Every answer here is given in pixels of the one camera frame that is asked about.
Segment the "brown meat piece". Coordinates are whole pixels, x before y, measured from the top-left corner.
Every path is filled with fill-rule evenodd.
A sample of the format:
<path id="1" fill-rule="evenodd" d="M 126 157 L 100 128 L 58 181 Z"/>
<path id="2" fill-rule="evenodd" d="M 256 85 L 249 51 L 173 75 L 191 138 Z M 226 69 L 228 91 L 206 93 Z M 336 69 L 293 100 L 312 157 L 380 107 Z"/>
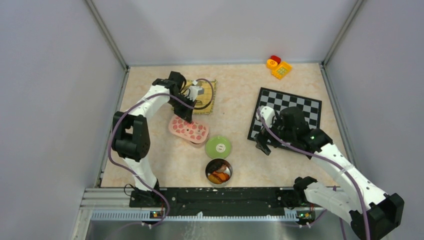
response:
<path id="1" fill-rule="evenodd" d="M 214 170 L 212 173 L 213 174 L 225 173 L 227 169 L 228 167 L 226 165 L 222 165 L 220 168 Z"/>

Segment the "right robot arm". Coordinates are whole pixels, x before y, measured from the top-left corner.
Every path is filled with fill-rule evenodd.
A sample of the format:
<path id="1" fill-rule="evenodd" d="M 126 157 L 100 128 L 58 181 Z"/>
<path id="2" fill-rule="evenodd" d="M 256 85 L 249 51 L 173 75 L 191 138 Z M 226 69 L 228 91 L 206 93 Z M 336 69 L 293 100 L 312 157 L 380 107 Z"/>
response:
<path id="1" fill-rule="evenodd" d="M 388 194 L 367 179 L 321 129 L 310 128 L 298 107 L 276 111 L 269 106 L 256 109 L 261 122 L 255 137 L 256 147 L 266 155 L 269 143 L 283 145 L 303 154 L 324 170 L 340 187 L 337 192 L 315 178 L 298 177 L 293 185 L 293 200 L 299 206 L 321 206 L 350 224 L 362 240 L 380 240 L 400 226 L 405 202 Z"/>

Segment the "dark seaweed roll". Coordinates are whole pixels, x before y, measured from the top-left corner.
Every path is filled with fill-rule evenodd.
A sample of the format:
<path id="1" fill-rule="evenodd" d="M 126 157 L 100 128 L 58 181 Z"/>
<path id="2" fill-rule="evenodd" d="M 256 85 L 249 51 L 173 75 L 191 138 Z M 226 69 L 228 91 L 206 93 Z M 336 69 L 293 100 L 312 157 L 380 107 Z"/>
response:
<path id="1" fill-rule="evenodd" d="M 213 171 L 215 171 L 216 169 L 220 169 L 222 167 L 222 165 L 226 166 L 227 161 L 225 159 L 217 158 L 217 159 L 211 160 L 208 163 L 207 167 L 209 169 L 213 169 Z"/>

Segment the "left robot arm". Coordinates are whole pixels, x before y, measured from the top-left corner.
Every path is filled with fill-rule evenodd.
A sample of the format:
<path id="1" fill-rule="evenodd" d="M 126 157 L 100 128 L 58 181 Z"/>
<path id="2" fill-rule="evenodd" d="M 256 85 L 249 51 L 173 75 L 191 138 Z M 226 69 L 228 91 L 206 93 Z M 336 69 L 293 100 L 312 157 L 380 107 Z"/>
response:
<path id="1" fill-rule="evenodd" d="M 125 112 L 117 111 L 113 116 L 108 157 L 112 164 L 133 175 L 135 187 L 143 191 L 141 200 L 149 207 L 160 202 L 161 194 L 157 191 L 158 179 L 148 160 L 151 146 L 148 121 L 163 105 L 169 104 L 177 116 L 191 123 L 196 99 L 204 93 L 204 89 L 195 80 L 183 93 L 186 85 L 186 78 L 172 71 L 167 79 L 154 80 L 147 93 L 134 106 Z M 126 164 L 111 159 L 112 152 L 116 152 Z"/>

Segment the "round steel container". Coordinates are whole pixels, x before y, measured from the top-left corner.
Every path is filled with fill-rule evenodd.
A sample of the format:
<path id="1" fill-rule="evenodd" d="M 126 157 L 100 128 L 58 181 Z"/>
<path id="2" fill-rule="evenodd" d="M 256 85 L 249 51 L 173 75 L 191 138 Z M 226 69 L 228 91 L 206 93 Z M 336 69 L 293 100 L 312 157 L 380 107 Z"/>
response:
<path id="1" fill-rule="evenodd" d="M 233 168 L 227 160 L 215 158 L 207 163 L 204 174 L 211 186 L 224 188 L 232 179 Z"/>

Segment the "pink lunch box lid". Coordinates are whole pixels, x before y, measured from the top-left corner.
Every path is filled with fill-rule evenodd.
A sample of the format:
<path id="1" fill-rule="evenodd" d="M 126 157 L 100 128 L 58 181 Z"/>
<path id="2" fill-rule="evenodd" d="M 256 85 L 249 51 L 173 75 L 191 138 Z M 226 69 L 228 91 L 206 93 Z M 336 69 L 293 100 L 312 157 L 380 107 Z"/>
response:
<path id="1" fill-rule="evenodd" d="M 188 123 L 184 120 L 182 120 L 179 116 L 173 115 L 171 120 L 168 123 L 168 130 L 170 133 L 172 132 L 179 132 L 182 131 L 183 133 L 185 131 L 191 131 L 192 133 L 194 131 L 200 132 L 200 131 L 208 131 L 210 130 L 209 126 L 205 123 L 199 122 L 199 121 L 192 121 L 192 123 Z"/>

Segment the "pink lunch box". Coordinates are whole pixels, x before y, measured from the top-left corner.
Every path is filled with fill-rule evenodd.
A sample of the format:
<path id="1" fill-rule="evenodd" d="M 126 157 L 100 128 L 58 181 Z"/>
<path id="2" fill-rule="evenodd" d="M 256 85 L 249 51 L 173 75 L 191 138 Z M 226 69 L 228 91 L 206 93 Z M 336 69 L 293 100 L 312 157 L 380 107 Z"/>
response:
<path id="1" fill-rule="evenodd" d="M 204 146 L 206 142 L 209 139 L 209 132 L 208 131 L 174 131 L 171 132 L 173 135 L 183 139 L 184 141 L 188 142 L 190 145 L 196 148 L 200 148 L 201 146 Z"/>

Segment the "orange fried food piece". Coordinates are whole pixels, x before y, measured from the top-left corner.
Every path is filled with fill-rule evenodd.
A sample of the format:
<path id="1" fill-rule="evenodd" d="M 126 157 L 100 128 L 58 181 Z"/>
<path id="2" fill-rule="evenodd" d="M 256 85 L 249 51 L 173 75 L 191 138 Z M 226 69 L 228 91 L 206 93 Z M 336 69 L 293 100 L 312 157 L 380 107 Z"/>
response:
<path id="1" fill-rule="evenodd" d="M 222 182 L 221 182 L 221 179 L 219 178 L 219 177 L 216 177 L 215 175 L 208 175 L 207 176 L 207 179 L 211 182 L 211 183 L 213 183 L 213 184 L 215 184 L 215 185 L 220 185 L 220 184 L 222 184 Z"/>

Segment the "green round lid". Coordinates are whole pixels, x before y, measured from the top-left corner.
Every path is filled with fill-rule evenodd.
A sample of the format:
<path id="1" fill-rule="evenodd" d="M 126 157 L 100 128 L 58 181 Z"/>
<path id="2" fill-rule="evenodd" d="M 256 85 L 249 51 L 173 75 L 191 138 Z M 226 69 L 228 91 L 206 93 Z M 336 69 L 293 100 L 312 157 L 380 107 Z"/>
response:
<path id="1" fill-rule="evenodd" d="M 214 136 L 204 145 L 206 155 L 211 159 L 225 159 L 232 151 L 232 144 L 225 136 Z"/>

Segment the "orange chicken drumstick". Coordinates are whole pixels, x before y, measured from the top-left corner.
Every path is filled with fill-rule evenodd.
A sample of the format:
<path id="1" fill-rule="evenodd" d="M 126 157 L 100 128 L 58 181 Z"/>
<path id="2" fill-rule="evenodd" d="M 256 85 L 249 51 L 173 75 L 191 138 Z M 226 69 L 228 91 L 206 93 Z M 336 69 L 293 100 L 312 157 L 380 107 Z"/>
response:
<path id="1" fill-rule="evenodd" d="M 224 183 L 226 181 L 228 181 L 230 179 L 230 175 L 223 172 L 223 173 L 215 173 L 214 174 L 216 177 L 221 179 L 221 182 Z"/>

